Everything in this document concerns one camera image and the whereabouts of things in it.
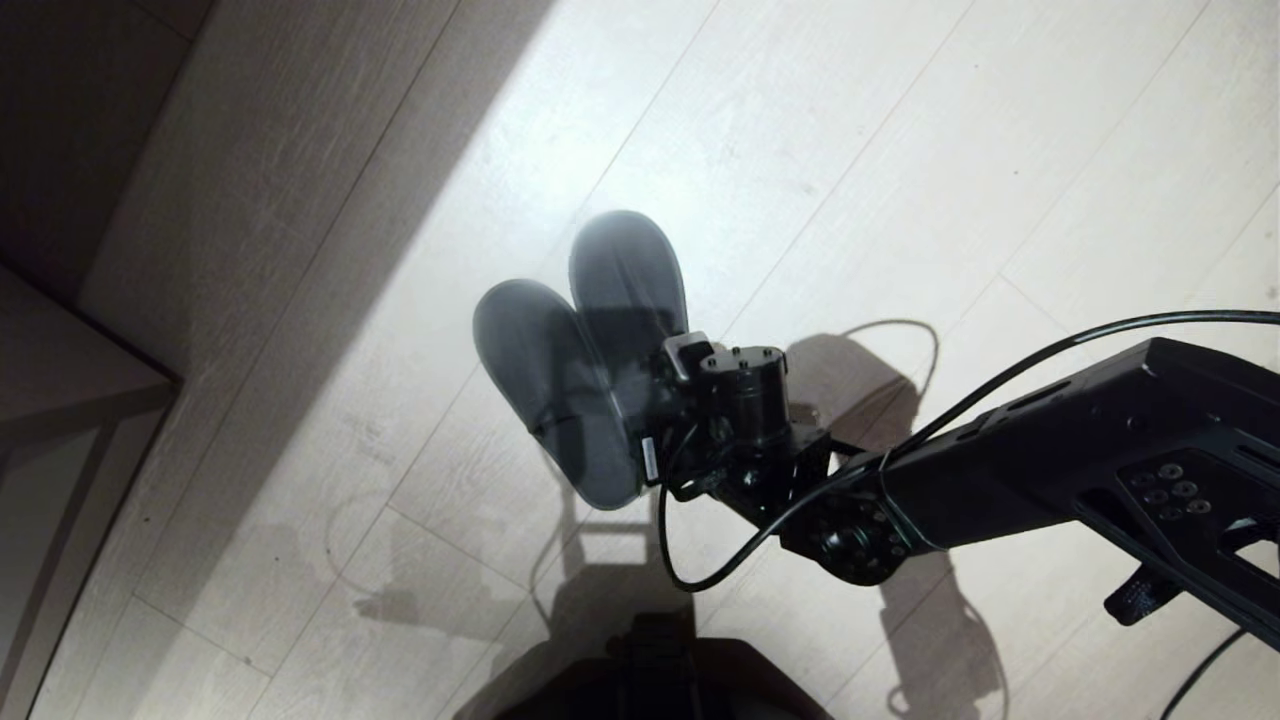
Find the metal bolt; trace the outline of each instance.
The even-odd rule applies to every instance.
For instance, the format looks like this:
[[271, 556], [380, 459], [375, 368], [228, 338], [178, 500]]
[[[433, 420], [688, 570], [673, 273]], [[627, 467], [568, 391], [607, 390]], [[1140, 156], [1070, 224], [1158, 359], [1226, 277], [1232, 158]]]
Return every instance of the metal bolt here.
[[1197, 492], [1199, 492], [1199, 488], [1190, 480], [1178, 480], [1174, 483], [1172, 492], [1178, 497], [1193, 497]]

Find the white label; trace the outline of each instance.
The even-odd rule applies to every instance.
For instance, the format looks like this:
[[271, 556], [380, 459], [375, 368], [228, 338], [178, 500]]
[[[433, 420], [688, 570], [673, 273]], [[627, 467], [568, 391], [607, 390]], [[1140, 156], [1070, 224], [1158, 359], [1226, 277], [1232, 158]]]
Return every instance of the white label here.
[[646, 437], [640, 441], [640, 448], [644, 450], [644, 477], [649, 480], [658, 479], [658, 451], [653, 447], [653, 438]]

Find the wooden floor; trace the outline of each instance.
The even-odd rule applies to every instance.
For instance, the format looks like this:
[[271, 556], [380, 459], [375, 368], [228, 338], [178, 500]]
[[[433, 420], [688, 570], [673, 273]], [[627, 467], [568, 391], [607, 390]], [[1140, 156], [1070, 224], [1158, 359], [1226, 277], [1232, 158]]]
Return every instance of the wooden floor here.
[[[186, 387], [33, 717], [488, 717], [687, 605], [652, 503], [567, 493], [471, 345], [604, 210], [868, 446], [1068, 332], [1277, 307], [1277, 47], [1268, 0], [221, 0], [79, 300]], [[749, 530], [672, 524], [686, 575]], [[873, 589], [769, 544], [694, 603], [840, 719], [1142, 719], [1231, 628], [1119, 628], [1134, 566], [1066, 525]], [[1179, 716], [1276, 707], [1249, 638]]]

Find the robotic arm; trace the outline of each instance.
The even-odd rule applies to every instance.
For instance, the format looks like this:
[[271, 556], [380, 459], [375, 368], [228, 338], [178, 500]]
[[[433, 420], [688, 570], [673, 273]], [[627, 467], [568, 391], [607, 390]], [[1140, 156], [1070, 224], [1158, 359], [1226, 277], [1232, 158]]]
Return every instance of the robotic arm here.
[[[691, 333], [655, 361], [678, 400], [650, 413], [650, 437], [664, 438], [652, 482], [760, 528], [741, 557], [778, 534], [874, 585], [913, 555], [1080, 520], [1142, 562], [1105, 602], [1121, 624], [1187, 591], [1280, 650], [1280, 582], [1236, 555], [1280, 537], [1280, 375], [1156, 338], [877, 455], [790, 421], [777, 348], [716, 352]], [[851, 460], [828, 475], [833, 451]], [[676, 582], [704, 589], [732, 565]]]

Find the black cable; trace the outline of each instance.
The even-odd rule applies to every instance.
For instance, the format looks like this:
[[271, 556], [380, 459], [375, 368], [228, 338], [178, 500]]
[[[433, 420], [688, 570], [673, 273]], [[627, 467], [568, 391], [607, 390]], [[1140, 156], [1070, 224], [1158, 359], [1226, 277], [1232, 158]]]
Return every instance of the black cable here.
[[721, 580], [730, 577], [733, 570], [737, 570], [737, 566], [741, 565], [742, 561], [746, 560], [753, 552], [755, 552], [755, 548], [760, 547], [764, 541], [769, 539], [769, 536], [776, 533], [778, 528], [791, 519], [792, 515], [799, 512], [801, 507], [809, 505], [818, 497], [822, 497], [827, 491], [840, 483], [847, 482], [863, 474], [865, 470], [865, 466], [860, 466], [851, 471], [833, 473], [827, 479], [809, 489], [809, 492], [800, 496], [799, 500], [788, 505], [786, 510], [780, 512], [778, 516], [773, 519], [773, 521], [760, 528], [754, 536], [751, 536], [751, 539], [746, 541], [746, 543], [733, 553], [733, 557], [728, 559], [728, 562], [721, 566], [719, 570], [716, 570], [701, 580], [692, 583], [681, 579], [680, 575], [676, 574], [676, 568], [671, 564], [671, 548], [667, 547], [667, 484], [663, 483], [662, 489], [659, 491], [660, 495], [658, 496], [658, 546], [662, 548], [662, 564], [667, 568], [667, 574], [671, 575], [671, 582], [675, 583], [676, 588], [685, 592], [701, 592], [716, 587], [721, 583]]
[[[964, 400], [952, 405], [946, 413], [938, 415], [928, 425], [920, 428], [911, 437], [902, 441], [897, 447], [891, 448], [881, 459], [879, 470], [883, 473], [891, 466], [890, 456], [901, 456], [911, 450], [915, 450], [931, 437], [938, 433], [942, 428], [950, 424], [952, 420], [963, 415], [966, 410], [980, 402], [984, 397], [998, 389], [1001, 386], [1014, 379], [1015, 377], [1025, 373], [1028, 369], [1033, 368], [1048, 360], [1050, 357], [1062, 352], [1064, 350], [1070, 350], [1075, 346], [1084, 345], [1085, 342], [1107, 337], [1110, 334], [1116, 334], [1126, 331], [1135, 331], [1140, 328], [1149, 328], [1155, 325], [1172, 325], [1180, 323], [1253, 323], [1265, 325], [1280, 325], [1280, 313], [1270, 313], [1265, 310], [1184, 310], [1179, 313], [1158, 313], [1155, 315], [1143, 315], [1139, 318], [1129, 318], [1128, 320], [1117, 320], [1115, 323], [1107, 323], [1105, 325], [1098, 325], [1096, 328], [1075, 333], [1070, 337], [1062, 338], [1052, 345], [1048, 345], [1027, 357], [1023, 357], [1018, 363], [1012, 364], [1005, 372], [993, 377], [992, 379], [983, 383], [978, 389], [970, 392]], [[680, 443], [678, 450], [682, 451], [685, 443], [692, 437], [694, 430], [686, 436], [685, 441]], [[675, 460], [678, 455], [672, 454], [668, 465], [673, 466]], [[828, 477], [822, 483], [817, 484], [808, 493], [801, 496], [799, 500], [792, 502], [783, 510], [777, 518], [773, 519], [767, 527], [762, 528], [751, 539], [736, 552], [733, 556], [707, 578], [690, 583], [682, 580], [676, 575], [676, 569], [671, 564], [671, 550], [667, 546], [667, 484], [663, 483], [660, 495], [658, 497], [658, 544], [662, 548], [662, 562], [667, 568], [667, 574], [671, 575], [671, 582], [685, 592], [700, 592], [714, 587], [724, 578], [727, 578], [733, 570], [736, 570], [746, 559], [760, 547], [771, 534], [778, 530], [783, 523], [786, 523], [792, 515], [796, 514], [801, 507], [813, 502], [815, 498], [820, 497], [823, 493], [831, 488], [846, 482], [863, 471], [867, 466], [856, 468], [851, 471], [836, 471]]]
[[893, 455], [904, 455], [918, 448], [931, 437], [937, 434], [938, 430], [963, 415], [965, 410], [969, 410], [980, 402], [997, 388], [1025, 373], [1032, 366], [1048, 360], [1064, 350], [1070, 350], [1075, 346], [1084, 345], [1085, 342], [1110, 334], [1155, 325], [1174, 325], [1180, 323], [1254, 323], [1263, 325], [1280, 325], [1280, 313], [1268, 313], [1265, 310], [1184, 310], [1180, 313], [1158, 313], [1156, 315], [1129, 318], [1128, 320], [1117, 320], [1115, 323], [1107, 323], [1105, 325], [1098, 325], [1096, 328], [1075, 333], [1050, 346], [1042, 347], [1041, 350], [1037, 350], [1036, 352], [1032, 352], [1027, 357], [1023, 357], [1018, 363], [1010, 365], [1004, 373], [1000, 373], [983, 383], [982, 387], [970, 392], [964, 400], [951, 406], [951, 409], [946, 413], [938, 415], [932, 423], [920, 428], [890, 452]]
[[1196, 667], [1196, 670], [1193, 670], [1192, 674], [1188, 675], [1185, 680], [1183, 680], [1183, 685], [1178, 688], [1178, 692], [1174, 693], [1172, 700], [1170, 700], [1169, 705], [1165, 706], [1165, 711], [1160, 714], [1160, 720], [1169, 720], [1170, 717], [1172, 717], [1174, 708], [1178, 707], [1178, 703], [1183, 701], [1183, 697], [1185, 697], [1187, 693], [1196, 685], [1196, 682], [1201, 679], [1201, 675], [1203, 675], [1204, 671], [1208, 670], [1208, 666], [1212, 665], [1215, 660], [1221, 657], [1222, 653], [1226, 652], [1226, 648], [1235, 644], [1235, 641], [1243, 637], [1244, 637], [1244, 630], [1238, 629], [1234, 633], [1231, 633], [1225, 641], [1222, 641], [1221, 644], [1213, 648], [1213, 652], [1208, 653], [1208, 657], [1202, 660], [1201, 664]]

